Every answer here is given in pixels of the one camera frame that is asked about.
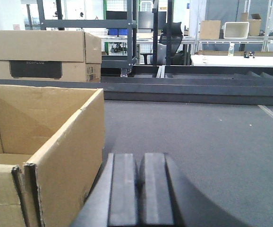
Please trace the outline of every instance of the small object on table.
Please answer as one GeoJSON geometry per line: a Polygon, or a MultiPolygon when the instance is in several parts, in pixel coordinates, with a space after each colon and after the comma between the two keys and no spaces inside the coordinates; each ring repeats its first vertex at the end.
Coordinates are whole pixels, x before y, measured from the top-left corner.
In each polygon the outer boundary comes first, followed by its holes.
{"type": "Polygon", "coordinates": [[[250,57],[247,55],[247,51],[244,51],[244,58],[250,58],[250,57]]]}
{"type": "Polygon", "coordinates": [[[255,54],[255,51],[250,51],[249,56],[255,58],[254,54],[255,54]]]}

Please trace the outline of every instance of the white table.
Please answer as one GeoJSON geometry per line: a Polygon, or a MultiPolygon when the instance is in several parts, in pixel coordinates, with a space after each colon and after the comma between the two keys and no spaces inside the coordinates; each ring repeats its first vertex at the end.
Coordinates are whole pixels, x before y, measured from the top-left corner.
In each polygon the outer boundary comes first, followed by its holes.
{"type": "Polygon", "coordinates": [[[192,55],[194,66],[220,66],[220,67],[271,67],[273,68],[273,57],[250,57],[243,56],[211,56],[192,55]]]}

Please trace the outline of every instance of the white bin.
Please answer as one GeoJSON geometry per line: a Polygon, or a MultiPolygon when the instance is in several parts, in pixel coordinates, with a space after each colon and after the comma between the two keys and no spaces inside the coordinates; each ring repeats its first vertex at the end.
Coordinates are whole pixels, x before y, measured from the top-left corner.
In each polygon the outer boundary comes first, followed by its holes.
{"type": "Polygon", "coordinates": [[[249,22],[226,22],[222,28],[224,39],[247,39],[249,22]]]}

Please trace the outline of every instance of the black metal beam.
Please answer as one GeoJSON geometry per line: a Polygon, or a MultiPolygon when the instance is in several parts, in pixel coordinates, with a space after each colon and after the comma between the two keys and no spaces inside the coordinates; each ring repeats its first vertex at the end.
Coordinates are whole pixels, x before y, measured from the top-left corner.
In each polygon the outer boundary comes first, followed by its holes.
{"type": "Polygon", "coordinates": [[[102,83],[125,83],[125,84],[165,84],[165,85],[203,85],[203,86],[236,86],[236,87],[273,87],[270,79],[234,79],[234,78],[120,78],[101,77],[102,83]]]}
{"type": "Polygon", "coordinates": [[[129,69],[136,63],[136,58],[131,59],[131,61],[127,60],[113,60],[109,58],[108,60],[102,60],[101,67],[102,68],[116,68],[116,69],[129,69]]]}
{"type": "Polygon", "coordinates": [[[167,7],[167,49],[166,49],[166,65],[171,65],[171,28],[173,22],[173,0],[168,0],[167,7]]]}
{"type": "Polygon", "coordinates": [[[273,76],[273,68],[263,67],[215,67],[215,66],[166,66],[165,73],[177,74],[247,74],[254,72],[258,75],[265,72],[273,76]]]}
{"type": "Polygon", "coordinates": [[[32,21],[32,16],[31,16],[30,4],[26,5],[26,9],[27,9],[29,29],[32,30],[33,29],[33,21],[32,21]]]}
{"type": "MultiPolygon", "coordinates": [[[[113,27],[126,28],[126,20],[44,20],[46,27],[113,27]]],[[[136,21],[132,21],[132,28],[136,28],[136,21]]]]}
{"type": "Polygon", "coordinates": [[[219,96],[191,94],[105,92],[104,97],[107,100],[123,101],[208,103],[230,105],[273,105],[273,97],[271,96],[219,96]]]}
{"type": "Polygon", "coordinates": [[[154,14],[154,37],[153,37],[153,65],[157,65],[157,38],[158,38],[158,15],[159,15],[159,0],[154,0],[152,8],[154,14]]]}
{"type": "MultiPolygon", "coordinates": [[[[57,16],[58,16],[58,20],[62,20],[62,19],[63,19],[63,15],[62,15],[61,0],[56,0],[56,5],[57,5],[57,16]]],[[[59,26],[58,30],[64,31],[64,30],[65,30],[65,27],[59,26]]]]}
{"type": "Polygon", "coordinates": [[[136,23],[136,17],[137,17],[137,1],[133,0],[132,1],[132,58],[136,57],[137,54],[137,23],[136,23]]]}
{"type": "Polygon", "coordinates": [[[126,21],[126,28],[128,30],[127,35],[127,61],[128,64],[132,61],[132,54],[133,54],[133,44],[132,44],[132,36],[133,36],[133,26],[137,26],[136,22],[133,22],[133,4],[132,0],[127,0],[127,21],[126,21]]]}
{"type": "Polygon", "coordinates": [[[44,15],[43,0],[37,0],[37,5],[38,5],[38,12],[39,12],[39,20],[40,20],[41,30],[46,30],[46,27],[44,25],[45,15],[44,15]]]}
{"type": "Polygon", "coordinates": [[[26,85],[35,87],[104,88],[105,92],[215,95],[215,96],[265,96],[273,97],[273,87],[240,87],[224,85],[165,85],[165,84],[123,84],[123,83],[79,83],[33,80],[0,80],[0,84],[26,85]]]}

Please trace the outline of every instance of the black label on box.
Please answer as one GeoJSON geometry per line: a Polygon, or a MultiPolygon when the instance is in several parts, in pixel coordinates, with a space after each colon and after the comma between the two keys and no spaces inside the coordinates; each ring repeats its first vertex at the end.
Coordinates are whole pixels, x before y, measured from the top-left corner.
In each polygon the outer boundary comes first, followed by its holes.
{"type": "Polygon", "coordinates": [[[87,73],[88,73],[88,74],[94,73],[93,67],[88,67],[88,68],[87,68],[87,73]]]}
{"type": "Polygon", "coordinates": [[[14,78],[52,78],[62,77],[60,61],[9,61],[10,74],[14,78]]]}

